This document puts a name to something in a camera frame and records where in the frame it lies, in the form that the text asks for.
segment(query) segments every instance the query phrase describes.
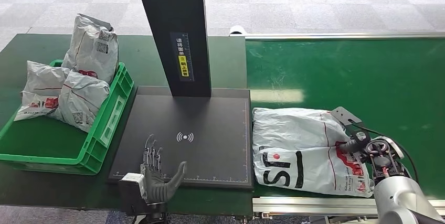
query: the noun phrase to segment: robotic arm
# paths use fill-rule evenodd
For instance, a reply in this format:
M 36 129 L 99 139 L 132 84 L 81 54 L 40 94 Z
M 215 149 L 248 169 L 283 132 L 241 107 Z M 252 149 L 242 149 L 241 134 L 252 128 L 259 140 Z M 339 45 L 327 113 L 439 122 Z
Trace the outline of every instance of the robotic arm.
M 374 198 L 378 218 L 383 224 L 444 223 L 444 219 L 426 199 L 419 184 L 400 162 L 404 158 L 401 145 L 385 136 L 371 138 L 375 131 L 343 107 L 331 114 L 345 127 L 351 141 L 339 146 L 344 152 L 360 152 L 363 163 L 372 167 Z

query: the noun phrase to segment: barcode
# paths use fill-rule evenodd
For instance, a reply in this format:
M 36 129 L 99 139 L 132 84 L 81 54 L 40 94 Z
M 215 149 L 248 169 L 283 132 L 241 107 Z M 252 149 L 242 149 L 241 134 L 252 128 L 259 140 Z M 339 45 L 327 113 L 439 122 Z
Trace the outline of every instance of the barcode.
M 99 39 L 100 40 L 108 41 L 108 37 L 109 36 L 110 36 L 110 34 L 107 31 L 100 30 L 100 32 L 99 32 Z
M 83 123 L 83 112 L 82 112 L 82 111 L 74 112 L 74 113 L 72 114 L 72 118 L 74 119 L 74 122 L 75 122 L 75 123 L 80 123 L 80 124 L 82 124 L 82 123 Z
M 104 54 L 108 54 L 108 45 L 105 43 L 97 42 L 97 51 L 102 52 Z

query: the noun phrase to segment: white package wrap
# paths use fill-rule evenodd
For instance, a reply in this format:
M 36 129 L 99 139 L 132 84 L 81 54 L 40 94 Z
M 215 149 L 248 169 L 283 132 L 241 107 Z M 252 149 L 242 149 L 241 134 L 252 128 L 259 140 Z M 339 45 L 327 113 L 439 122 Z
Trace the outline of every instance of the white package wrap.
M 255 108 L 253 123 L 258 183 L 322 194 L 373 194 L 366 166 L 337 149 L 349 137 L 328 111 Z
M 63 84 L 59 107 L 49 116 L 89 132 L 109 93 L 105 81 L 71 71 Z
M 22 91 L 22 106 L 17 111 L 14 121 L 46 115 L 57 108 L 58 99 L 57 96 L 50 97 Z
M 254 151 L 260 146 L 300 150 L 335 146 L 349 137 L 326 110 L 253 109 Z
M 314 193 L 372 196 L 366 166 L 336 147 L 265 148 L 253 156 L 258 183 Z
M 32 61 L 27 61 L 27 68 L 28 80 L 23 91 L 49 97 L 60 94 L 70 72 L 68 68 L 51 67 Z
M 118 66 L 118 36 L 109 23 L 78 14 L 62 67 L 111 84 Z

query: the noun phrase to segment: yellow label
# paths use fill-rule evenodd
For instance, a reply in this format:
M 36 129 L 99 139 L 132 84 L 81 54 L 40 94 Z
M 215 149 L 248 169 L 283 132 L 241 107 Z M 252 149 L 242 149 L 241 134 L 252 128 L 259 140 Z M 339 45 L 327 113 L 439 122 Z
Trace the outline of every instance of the yellow label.
M 181 67 L 181 75 L 183 77 L 188 77 L 188 67 L 187 67 L 187 59 L 184 55 L 179 55 L 179 65 Z

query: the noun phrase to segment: robotic hand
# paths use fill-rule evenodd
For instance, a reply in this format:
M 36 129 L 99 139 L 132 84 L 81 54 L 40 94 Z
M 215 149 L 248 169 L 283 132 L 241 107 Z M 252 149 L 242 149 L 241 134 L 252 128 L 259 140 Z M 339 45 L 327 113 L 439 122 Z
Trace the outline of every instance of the robotic hand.
M 444 219 L 426 199 L 419 184 L 400 162 L 401 145 L 363 126 L 363 122 L 343 107 L 331 114 L 345 127 L 351 141 L 339 146 L 344 152 L 360 152 L 363 163 L 371 165 L 375 183 L 374 198 L 378 218 L 383 224 L 444 223 Z M 371 138 L 370 133 L 378 136 Z
M 138 223 L 167 223 L 166 203 L 181 184 L 187 171 L 187 162 L 181 162 L 173 178 L 164 183 L 161 171 L 161 152 L 155 148 L 156 140 L 151 134 L 145 142 L 140 174 L 127 173 L 119 182 L 122 208 L 129 216 L 143 216 Z

